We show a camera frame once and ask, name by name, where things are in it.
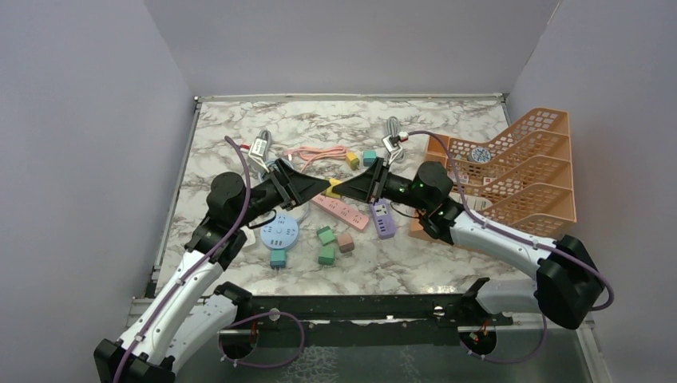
gray wall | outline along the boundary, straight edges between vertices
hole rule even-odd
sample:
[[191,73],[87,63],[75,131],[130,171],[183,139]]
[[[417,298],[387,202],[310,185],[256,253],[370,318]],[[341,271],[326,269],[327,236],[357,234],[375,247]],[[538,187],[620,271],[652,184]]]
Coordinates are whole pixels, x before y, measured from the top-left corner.
[[0,5],[0,381],[92,382],[148,280],[192,94],[141,0]]
[[557,0],[145,0],[198,95],[494,93]]
[[571,113],[575,234],[616,288],[595,318],[619,383],[677,376],[676,15],[672,0],[564,0],[509,97],[512,117]]

purple power strip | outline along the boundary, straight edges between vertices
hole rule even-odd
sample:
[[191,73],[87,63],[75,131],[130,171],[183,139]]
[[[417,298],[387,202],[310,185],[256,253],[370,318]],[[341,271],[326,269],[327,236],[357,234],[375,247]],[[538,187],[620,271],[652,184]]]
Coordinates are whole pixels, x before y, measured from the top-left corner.
[[371,215],[374,217],[374,226],[376,226],[378,237],[380,239],[393,238],[398,227],[395,226],[388,203],[384,199],[380,199],[369,206],[371,207]]

brown cube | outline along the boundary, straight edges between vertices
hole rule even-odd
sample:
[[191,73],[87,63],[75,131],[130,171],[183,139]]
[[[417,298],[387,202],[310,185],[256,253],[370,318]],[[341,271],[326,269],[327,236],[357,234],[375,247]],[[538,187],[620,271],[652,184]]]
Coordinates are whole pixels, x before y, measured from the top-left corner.
[[353,237],[351,237],[348,233],[337,235],[336,243],[338,244],[338,250],[342,253],[347,253],[348,251],[353,251],[355,249]]

table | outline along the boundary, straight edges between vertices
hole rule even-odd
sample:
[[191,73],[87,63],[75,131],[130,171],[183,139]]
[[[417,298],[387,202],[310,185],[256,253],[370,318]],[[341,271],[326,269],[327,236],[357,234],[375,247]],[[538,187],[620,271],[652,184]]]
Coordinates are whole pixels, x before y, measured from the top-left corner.
[[[176,270],[184,244],[207,211],[205,198],[213,177],[226,171],[243,174],[224,136],[249,144],[266,128],[272,133],[275,156],[302,145],[322,148],[336,144],[357,153],[375,148],[383,156],[381,138],[390,116],[397,117],[406,131],[427,129],[475,141],[489,140],[508,127],[498,99],[204,102],[164,249],[157,291]],[[391,170],[411,178],[423,160],[426,143],[423,136],[412,137],[406,142],[405,160]],[[292,162],[298,169],[304,161],[294,158]],[[317,161],[306,173],[339,180],[358,174],[340,160]],[[371,217],[364,203],[344,202]],[[302,209],[290,214],[299,216]],[[258,242],[242,251],[217,283],[231,281],[253,294],[422,294],[463,291],[483,276],[524,277],[485,255],[413,239],[407,235],[410,219],[397,213],[394,218],[398,225],[395,237],[378,240],[372,223],[364,232],[357,232],[312,206],[310,216],[300,225],[299,242],[287,252],[286,269],[272,270],[268,264],[270,251]],[[315,231],[324,226],[337,234],[350,232],[355,242],[351,255],[337,252],[332,267],[317,263],[321,245]]]

white round object in basket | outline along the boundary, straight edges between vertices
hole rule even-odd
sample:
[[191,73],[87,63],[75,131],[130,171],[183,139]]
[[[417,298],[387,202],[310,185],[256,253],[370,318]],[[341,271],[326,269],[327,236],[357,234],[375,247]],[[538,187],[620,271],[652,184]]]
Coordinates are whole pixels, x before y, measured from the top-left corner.
[[468,156],[468,161],[475,162],[477,164],[486,164],[490,160],[491,152],[483,146],[476,146],[470,151],[470,155]]

